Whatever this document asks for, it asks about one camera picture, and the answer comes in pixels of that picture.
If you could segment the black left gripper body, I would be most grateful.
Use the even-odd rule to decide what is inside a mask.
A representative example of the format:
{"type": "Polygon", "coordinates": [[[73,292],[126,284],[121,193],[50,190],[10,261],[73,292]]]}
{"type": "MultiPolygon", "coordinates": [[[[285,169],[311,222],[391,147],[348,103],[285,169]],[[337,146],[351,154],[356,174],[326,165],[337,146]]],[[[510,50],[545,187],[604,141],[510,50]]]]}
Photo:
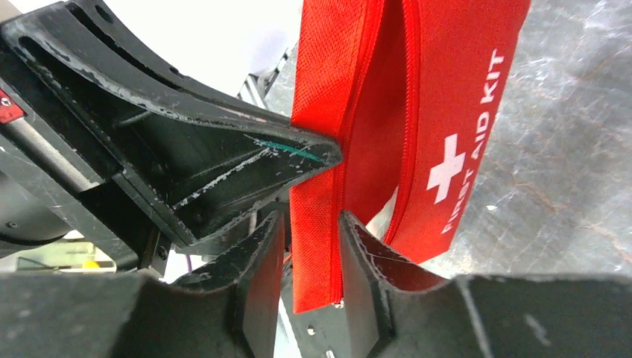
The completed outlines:
{"type": "Polygon", "coordinates": [[[171,240],[90,130],[80,106],[105,93],[70,69],[39,75],[1,45],[1,258],[18,269],[164,272],[171,240]]]}

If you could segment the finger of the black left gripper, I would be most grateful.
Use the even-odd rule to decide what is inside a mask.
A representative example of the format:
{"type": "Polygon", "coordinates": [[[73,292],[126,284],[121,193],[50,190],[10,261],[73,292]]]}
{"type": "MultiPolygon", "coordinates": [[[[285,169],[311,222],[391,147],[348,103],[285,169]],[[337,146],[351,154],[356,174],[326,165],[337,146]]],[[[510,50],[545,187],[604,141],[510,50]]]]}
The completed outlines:
{"type": "Polygon", "coordinates": [[[5,22],[1,33],[33,60],[29,44],[116,98],[182,122],[221,153],[265,151],[314,163],[340,163],[332,138],[248,104],[177,71],[134,35],[103,1],[63,1],[5,22]]]}
{"type": "Polygon", "coordinates": [[[118,234],[131,245],[215,241],[341,159],[337,145],[136,146],[118,174],[118,234]]]}

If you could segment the red first aid pouch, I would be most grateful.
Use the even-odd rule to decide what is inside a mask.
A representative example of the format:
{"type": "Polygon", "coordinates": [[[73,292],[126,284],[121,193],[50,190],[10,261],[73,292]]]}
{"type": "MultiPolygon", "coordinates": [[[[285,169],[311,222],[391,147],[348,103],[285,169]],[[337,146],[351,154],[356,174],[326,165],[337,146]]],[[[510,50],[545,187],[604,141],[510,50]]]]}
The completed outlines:
{"type": "Polygon", "coordinates": [[[290,191],[294,311],[343,297],[338,217],[395,201],[385,243],[445,252],[508,79],[528,1],[305,1],[291,122],[343,160],[290,191]]]}

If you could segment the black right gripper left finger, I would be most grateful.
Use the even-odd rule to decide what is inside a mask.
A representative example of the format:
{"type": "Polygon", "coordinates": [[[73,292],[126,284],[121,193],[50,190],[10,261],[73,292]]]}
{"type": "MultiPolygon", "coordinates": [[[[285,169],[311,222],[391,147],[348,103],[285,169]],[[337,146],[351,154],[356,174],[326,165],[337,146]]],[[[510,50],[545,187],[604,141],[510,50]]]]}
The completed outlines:
{"type": "Polygon", "coordinates": [[[173,283],[138,273],[4,274],[3,357],[272,357],[285,225],[173,283]]]}

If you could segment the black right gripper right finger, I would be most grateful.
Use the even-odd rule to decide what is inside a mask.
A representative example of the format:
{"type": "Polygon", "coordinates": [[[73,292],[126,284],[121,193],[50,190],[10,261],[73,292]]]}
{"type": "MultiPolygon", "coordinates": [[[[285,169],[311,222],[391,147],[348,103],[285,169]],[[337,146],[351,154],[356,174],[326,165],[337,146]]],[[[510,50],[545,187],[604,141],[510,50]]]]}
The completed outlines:
{"type": "Polygon", "coordinates": [[[338,220],[354,357],[629,357],[631,279],[464,274],[445,279],[338,220]]]}

